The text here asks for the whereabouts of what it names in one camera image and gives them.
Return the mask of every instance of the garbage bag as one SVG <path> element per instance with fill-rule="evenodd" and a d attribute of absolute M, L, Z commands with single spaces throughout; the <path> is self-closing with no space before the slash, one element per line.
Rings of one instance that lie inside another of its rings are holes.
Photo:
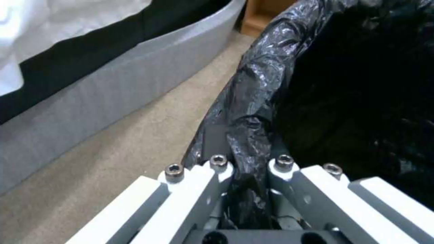
<path fill-rule="evenodd" d="M 278 138 L 302 167 L 377 175 L 434 207 L 433 10 L 428 0 L 299 0 L 271 21 L 182 159 L 234 163 L 222 228 L 276 228 L 266 171 Z"/>

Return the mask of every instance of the screw head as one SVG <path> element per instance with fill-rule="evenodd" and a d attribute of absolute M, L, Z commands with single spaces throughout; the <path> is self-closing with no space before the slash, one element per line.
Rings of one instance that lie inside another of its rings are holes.
<path fill-rule="evenodd" d="M 341 167 L 339 167 L 338 165 L 332 164 L 332 163 L 327 163 L 324 164 L 322 166 L 322 168 L 329 174 L 331 174 L 333 177 L 335 177 L 336 179 L 340 179 L 341 175 L 343 173 L 343 170 Z"/>
<path fill-rule="evenodd" d="M 164 169 L 166 181 L 170 183 L 178 183 L 184 179 L 184 167 L 179 164 L 168 165 Z"/>
<path fill-rule="evenodd" d="M 294 159 L 286 154 L 279 155 L 276 159 L 276 169 L 282 171 L 282 172 L 288 172 L 291 171 L 294 165 Z"/>
<path fill-rule="evenodd" d="M 223 169 L 227 166 L 227 158 L 222 154 L 213 155 L 210 158 L 210 166 L 213 169 Z"/>

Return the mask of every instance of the beige carpet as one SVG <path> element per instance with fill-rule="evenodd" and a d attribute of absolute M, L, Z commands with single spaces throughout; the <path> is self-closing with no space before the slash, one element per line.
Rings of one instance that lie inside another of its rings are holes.
<path fill-rule="evenodd" d="M 79 144 L 0 197 L 0 243 L 64 243 L 139 175 L 179 162 L 253 38 L 228 47 L 177 88 Z"/>

